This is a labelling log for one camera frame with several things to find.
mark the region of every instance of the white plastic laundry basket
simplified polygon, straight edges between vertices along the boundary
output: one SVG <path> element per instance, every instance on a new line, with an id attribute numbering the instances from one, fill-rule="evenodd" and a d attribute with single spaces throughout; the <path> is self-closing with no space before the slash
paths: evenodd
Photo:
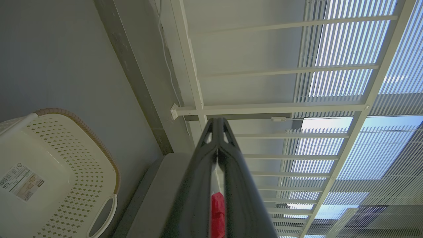
<path id="1" fill-rule="evenodd" d="M 89 232 L 119 172 L 101 141 L 76 115 L 57 108 L 0 123 L 0 238 L 76 238 Z"/>

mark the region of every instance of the white cable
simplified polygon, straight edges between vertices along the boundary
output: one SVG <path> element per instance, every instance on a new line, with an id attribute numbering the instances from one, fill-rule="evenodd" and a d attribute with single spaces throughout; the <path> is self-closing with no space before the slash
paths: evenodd
<path id="1" fill-rule="evenodd" d="M 163 40 L 162 30 L 160 28 L 161 25 L 161 18 L 162 18 L 162 0 L 160 0 L 160 8 L 159 8 L 159 23 L 157 24 L 157 28 L 159 29 L 160 38 L 162 39 L 162 47 L 163 47 L 163 56 L 165 58 L 166 66 L 168 67 L 169 75 L 170 75 L 170 82 L 172 83 L 173 92 L 175 93 L 176 99 L 178 100 L 178 106 L 181 106 L 181 102 L 179 101 L 178 94 L 176 93 L 175 86 L 173 85 L 173 78 L 172 78 L 172 72 L 170 71 L 168 59 L 166 58 L 166 49 L 165 49 L 165 41 Z M 185 117 L 182 116 L 185 122 L 185 127 L 187 128 L 188 136 L 191 138 L 191 133 L 188 130 L 187 121 L 185 120 Z"/>

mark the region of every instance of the black plastic frame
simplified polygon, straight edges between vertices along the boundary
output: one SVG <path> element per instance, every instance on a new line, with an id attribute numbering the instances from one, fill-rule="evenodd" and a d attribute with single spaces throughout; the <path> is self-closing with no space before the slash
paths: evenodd
<path id="1" fill-rule="evenodd" d="M 216 162 L 225 173 L 229 238 L 276 238 L 276 232 L 228 121 L 210 119 L 200 137 L 162 231 L 162 238 L 210 235 L 210 178 Z"/>

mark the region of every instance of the product label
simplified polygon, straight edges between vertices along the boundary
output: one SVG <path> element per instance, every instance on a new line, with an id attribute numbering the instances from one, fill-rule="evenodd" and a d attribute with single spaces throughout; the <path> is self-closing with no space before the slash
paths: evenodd
<path id="1" fill-rule="evenodd" d="M 21 163 L 13 166 L 0 178 L 0 188 L 27 202 L 43 185 L 44 180 Z"/>

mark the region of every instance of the red cloth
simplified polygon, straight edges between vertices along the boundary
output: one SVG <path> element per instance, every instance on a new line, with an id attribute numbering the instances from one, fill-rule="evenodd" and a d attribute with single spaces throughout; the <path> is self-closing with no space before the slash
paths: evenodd
<path id="1" fill-rule="evenodd" d="M 211 238 L 225 236 L 225 198 L 221 193 L 211 196 Z"/>

